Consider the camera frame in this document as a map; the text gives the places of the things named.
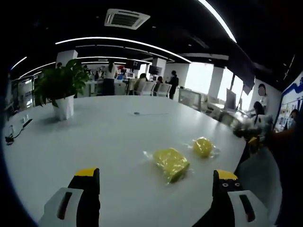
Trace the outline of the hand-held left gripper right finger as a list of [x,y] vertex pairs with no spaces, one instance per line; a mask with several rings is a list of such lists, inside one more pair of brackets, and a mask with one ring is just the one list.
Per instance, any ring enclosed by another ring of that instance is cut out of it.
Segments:
[[214,170],[212,197],[210,209],[195,227],[269,226],[266,207],[255,194],[243,189],[234,173]]

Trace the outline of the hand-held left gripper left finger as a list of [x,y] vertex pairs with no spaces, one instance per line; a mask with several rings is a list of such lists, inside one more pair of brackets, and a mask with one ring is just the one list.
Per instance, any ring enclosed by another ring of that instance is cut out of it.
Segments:
[[67,187],[45,204],[39,227],[98,227],[100,210],[99,168],[78,171]]

